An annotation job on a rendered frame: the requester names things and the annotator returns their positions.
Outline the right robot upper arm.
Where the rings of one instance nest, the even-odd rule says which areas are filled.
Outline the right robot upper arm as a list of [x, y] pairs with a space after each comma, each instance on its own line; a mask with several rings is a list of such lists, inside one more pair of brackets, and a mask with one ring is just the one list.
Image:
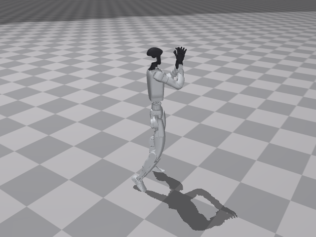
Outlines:
[[174, 88], [176, 88], [177, 90], [181, 89], [183, 86], [179, 86], [177, 84], [177, 81], [174, 81], [174, 79], [166, 76], [164, 73], [162, 72], [155, 72], [153, 74], [153, 78], [158, 81], [158, 82], [163, 82], [169, 86], [172, 86]]

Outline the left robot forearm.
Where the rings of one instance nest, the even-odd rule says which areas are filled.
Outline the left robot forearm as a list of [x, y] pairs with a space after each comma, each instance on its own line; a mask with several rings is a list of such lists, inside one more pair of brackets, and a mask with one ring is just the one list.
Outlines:
[[176, 77], [176, 76], [177, 76], [176, 66], [175, 66], [175, 68], [170, 72], [170, 74], [171, 74], [173, 77]]

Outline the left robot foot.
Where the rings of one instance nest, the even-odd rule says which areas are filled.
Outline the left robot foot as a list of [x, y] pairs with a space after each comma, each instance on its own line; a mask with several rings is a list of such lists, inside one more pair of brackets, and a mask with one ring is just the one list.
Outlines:
[[159, 167], [157, 167], [157, 166], [155, 166], [151, 171], [155, 171], [155, 172], [165, 172], [164, 169], [161, 169], [161, 168], [159, 168]]

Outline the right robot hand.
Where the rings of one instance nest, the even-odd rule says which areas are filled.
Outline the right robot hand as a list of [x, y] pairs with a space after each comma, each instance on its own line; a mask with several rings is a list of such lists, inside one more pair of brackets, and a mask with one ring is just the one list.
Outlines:
[[175, 48], [175, 49], [177, 49], [177, 55], [176, 55], [176, 53], [175, 53], [175, 51], [173, 52], [174, 54], [175, 54], [175, 56], [176, 56], [176, 60], [177, 60], [177, 63], [176, 63], [176, 69], [178, 69], [178, 67], [179, 67], [179, 64], [182, 64], [183, 65], [183, 63], [182, 63], [182, 61], [184, 60], [184, 50], [182, 50], [181, 48]]

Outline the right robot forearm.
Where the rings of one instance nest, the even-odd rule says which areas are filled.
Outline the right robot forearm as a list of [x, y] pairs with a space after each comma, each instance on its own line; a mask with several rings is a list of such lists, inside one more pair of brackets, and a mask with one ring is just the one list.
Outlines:
[[179, 64], [179, 67], [177, 70], [177, 84], [179, 86], [183, 86], [184, 85], [184, 70], [183, 70], [183, 65], [182, 64]]

